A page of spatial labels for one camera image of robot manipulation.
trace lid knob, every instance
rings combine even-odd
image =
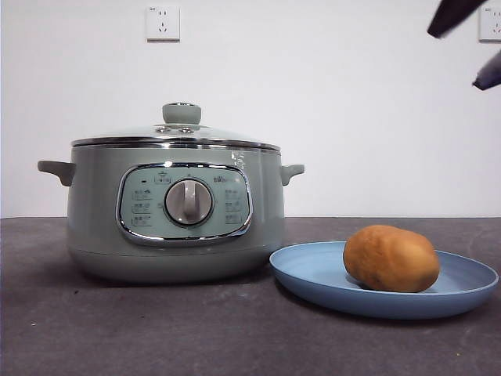
[[[169,103],[162,107],[164,121],[167,124],[199,124],[202,109],[191,103]]]

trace brown potato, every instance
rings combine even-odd
[[[423,291],[440,272],[426,237],[393,226],[368,226],[355,233],[344,246],[343,261],[352,277],[381,291]]]

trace electrical socket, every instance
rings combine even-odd
[[[478,40],[501,42],[501,4],[484,5],[480,8]]]
[[[146,40],[178,41],[179,13],[179,7],[176,5],[149,6],[146,9]]]

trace glass lid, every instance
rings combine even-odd
[[[77,139],[71,146],[167,143],[177,145],[239,146],[280,151],[268,143],[234,132],[200,125],[202,110],[191,103],[169,103],[162,107],[164,124],[122,132],[104,134],[89,139]]]

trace dark table surface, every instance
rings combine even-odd
[[[2,375],[501,375],[501,289],[462,315],[351,316],[296,298],[269,266],[206,284],[82,274],[62,218],[2,220]],[[384,223],[501,270],[501,219],[287,219],[287,244]]]

